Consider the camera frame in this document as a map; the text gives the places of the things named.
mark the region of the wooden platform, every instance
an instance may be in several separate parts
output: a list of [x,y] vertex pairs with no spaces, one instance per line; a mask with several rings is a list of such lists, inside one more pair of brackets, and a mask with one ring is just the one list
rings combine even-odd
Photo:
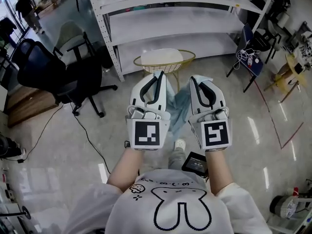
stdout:
[[58,105],[53,95],[47,91],[21,87],[7,102],[8,127],[13,127]]

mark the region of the electronic equipment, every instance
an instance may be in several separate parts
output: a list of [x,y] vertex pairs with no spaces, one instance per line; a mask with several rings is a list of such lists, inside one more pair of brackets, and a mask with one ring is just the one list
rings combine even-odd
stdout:
[[182,170],[195,173],[201,177],[208,177],[206,157],[204,155],[190,152],[182,166]]
[[253,50],[253,49],[246,49],[245,52],[246,52],[248,55],[253,55],[253,54],[254,54],[254,50]]
[[[137,83],[131,92],[126,116],[131,148],[157,150],[162,148],[170,126],[170,113],[166,112],[167,77],[156,71]],[[151,101],[144,96],[154,89]]]
[[189,83],[193,113],[189,124],[199,147],[215,151],[231,146],[229,108],[221,89],[203,76],[192,76]]

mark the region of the device screen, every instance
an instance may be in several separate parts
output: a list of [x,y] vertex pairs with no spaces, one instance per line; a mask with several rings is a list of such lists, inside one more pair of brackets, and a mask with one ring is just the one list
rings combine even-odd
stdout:
[[246,53],[247,53],[248,55],[251,55],[251,54],[254,53],[254,51],[253,51],[253,49],[247,49],[247,50],[246,50]]
[[189,162],[187,162],[186,167],[201,173],[205,173],[207,170],[207,164],[205,161],[193,157],[191,157]]

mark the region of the black cable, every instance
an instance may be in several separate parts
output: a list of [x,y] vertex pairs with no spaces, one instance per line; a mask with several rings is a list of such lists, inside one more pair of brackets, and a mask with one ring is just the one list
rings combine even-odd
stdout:
[[78,121],[79,125],[84,129],[84,131],[86,132],[86,135],[87,135],[87,139],[89,141],[89,143],[91,144],[91,146],[94,148],[94,150],[96,150],[96,152],[102,157],[102,159],[104,160],[104,163],[105,163],[105,166],[106,166],[106,169],[108,171],[109,174],[111,174],[111,172],[108,170],[108,166],[106,164],[106,160],[105,158],[103,157],[103,155],[96,149],[96,147],[92,144],[92,142],[90,141],[89,139],[89,136],[88,136],[88,132],[87,130],[84,128],[84,126],[81,124],[81,122],[77,119],[77,117],[74,115],[74,117],[76,118],[76,120]]
[[302,209],[302,210],[300,210],[300,211],[297,211],[297,212],[295,212],[295,213],[299,213],[299,212],[307,211],[307,210],[308,210],[307,208],[304,208],[304,209]]
[[44,128],[43,128],[43,130],[42,130],[42,132],[41,132],[41,134],[40,134],[40,136],[39,136],[39,138],[38,138],[38,140],[37,140],[35,146],[30,150],[30,152],[27,154],[27,156],[26,156],[25,159],[17,159],[17,160],[9,159],[9,158],[4,158],[4,159],[9,160],[9,161],[16,161],[16,162],[18,162],[18,163],[23,163],[23,162],[28,158],[28,156],[30,155],[30,153],[36,148],[36,146],[37,146],[37,144],[38,144],[38,142],[39,142],[39,140],[40,140],[40,138],[41,138],[41,136],[42,136],[42,134],[43,134],[43,131],[45,130],[46,126],[48,125],[48,123],[50,122],[50,120],[52,119],[52,117],[53,117],[63,106],[64,106],[64,104],[63,104],[59,109],[57,109],[57,110],[52,114],[52,116],[49,118],[49,120],[48,120],[47,123],[45,124],[45,126],[44,126]]

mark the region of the forearm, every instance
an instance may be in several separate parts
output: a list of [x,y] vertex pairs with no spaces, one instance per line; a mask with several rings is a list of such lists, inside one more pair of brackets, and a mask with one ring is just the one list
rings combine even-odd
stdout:
[[216,195],[221,189],[233,183],[230,169],[223,151],[206,152],[211,192]]
[[133,185],[142,161],[143,151],[127,148],[114,167],[107,184],[114,185],[124,192]]

